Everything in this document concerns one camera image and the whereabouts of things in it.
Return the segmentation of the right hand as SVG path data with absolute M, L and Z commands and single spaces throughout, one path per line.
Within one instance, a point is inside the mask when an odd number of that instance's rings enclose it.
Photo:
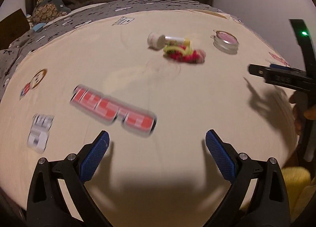
M 292 114 L 294 117 L 294 126 L 296 134 L 300 136 L 302 133 L 302 129 L 304 128 L 304 119 L 312 121 L 316 120 L 316 105 L 313 105 L 306 111 L 302 112 L 300 107 L 298 106 L 298 94 L 299 92 L 295 91 L 289 98 L 289 103 L 294 104 L 294 107 L 292 109 Z

